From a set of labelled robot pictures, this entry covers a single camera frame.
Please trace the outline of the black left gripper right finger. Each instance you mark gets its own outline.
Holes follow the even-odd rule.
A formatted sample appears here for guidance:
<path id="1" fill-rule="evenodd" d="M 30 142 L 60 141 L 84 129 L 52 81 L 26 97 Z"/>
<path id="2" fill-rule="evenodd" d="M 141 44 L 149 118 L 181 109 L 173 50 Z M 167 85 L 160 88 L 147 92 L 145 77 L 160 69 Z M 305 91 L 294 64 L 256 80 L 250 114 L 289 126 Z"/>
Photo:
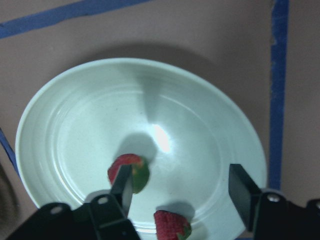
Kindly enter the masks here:
<path id="1" fill-rule="evenodd" d="M 241 164 L 229 165 L 228 193 L 246 230 L 252 232 L 262 191 Z"/>

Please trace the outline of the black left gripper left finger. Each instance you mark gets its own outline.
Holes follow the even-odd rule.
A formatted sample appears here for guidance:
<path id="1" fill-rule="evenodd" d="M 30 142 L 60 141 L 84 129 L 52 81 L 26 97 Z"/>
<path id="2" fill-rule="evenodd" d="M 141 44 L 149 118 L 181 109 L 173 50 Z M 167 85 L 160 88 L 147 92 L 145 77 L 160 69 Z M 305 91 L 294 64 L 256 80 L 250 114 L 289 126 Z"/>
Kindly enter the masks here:
<path id="1" fill-rule="evenodd" d="M 124 216 L 127 217 L 133 197 L 133 170 L 131 164 L 119 167 L 110 193 L 117 200 Z"/>

